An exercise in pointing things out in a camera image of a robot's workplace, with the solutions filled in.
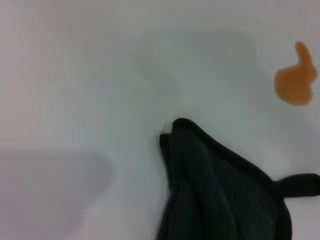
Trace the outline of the dark blue rag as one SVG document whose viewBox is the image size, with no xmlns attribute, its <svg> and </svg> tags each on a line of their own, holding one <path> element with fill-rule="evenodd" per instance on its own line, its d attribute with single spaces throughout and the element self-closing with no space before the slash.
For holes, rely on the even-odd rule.
<svg viewBox="0 0 320 240">
<path fill-rule="evenodd" d="M 186 118 L 159 148 L 169 199 L 156 240 L 292 240 L 285 199 L 320 195 L 320 175 L 274 181 Z"/>
</svg>

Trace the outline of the brown liquid spill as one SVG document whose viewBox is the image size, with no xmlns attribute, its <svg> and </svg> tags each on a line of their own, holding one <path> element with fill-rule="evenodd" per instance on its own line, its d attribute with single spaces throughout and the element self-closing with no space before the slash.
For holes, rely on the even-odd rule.
<svg viewBox="0 0 320 240">
<path fill-rule="evenodd" d="M 318 77 L 318 71 L 310 51 L 303 42 L 297 41 L 295 50 L 297 64 L 276 72 L 274 90 L 282 101 L 295 106 L 305 106 L 313 99 L 312 84 Z"/>
</svg>

